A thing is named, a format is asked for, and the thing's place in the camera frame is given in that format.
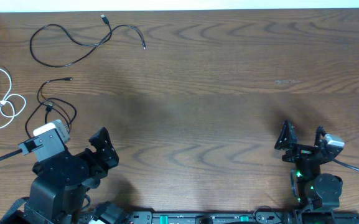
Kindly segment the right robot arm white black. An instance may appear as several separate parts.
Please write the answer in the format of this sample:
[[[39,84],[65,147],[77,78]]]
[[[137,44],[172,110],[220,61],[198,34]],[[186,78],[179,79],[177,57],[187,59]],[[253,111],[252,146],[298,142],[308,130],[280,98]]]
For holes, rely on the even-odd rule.
[[[299,206],[284,213],[282,223],[359,223],[358,213],[335,211],[340,206],[343,180],[320,169],[321,165],[333,162],[344,147],[341,137],[326,133],[321,126],[312,146],[300,144],[294,125],[289,120],[283,123],[274,148],[285,152],[284,162],[295,164],[291,186]]]

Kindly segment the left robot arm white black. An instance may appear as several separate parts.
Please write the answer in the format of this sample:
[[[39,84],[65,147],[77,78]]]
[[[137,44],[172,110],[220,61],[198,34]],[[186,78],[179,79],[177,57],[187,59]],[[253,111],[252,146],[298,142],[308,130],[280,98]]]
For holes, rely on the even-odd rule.
[[[94,151],[72,155],[65,145],[69,135],[53,128],[20,143],[25,154],[36,154],[32,170],[36,178],[30,194],[16,200],[0,223],[124,223],[128,216],[111,202],[92,212],[87,192],[100,185],[108,171],[119,164],[108,130],[101,128],[89,139]]]

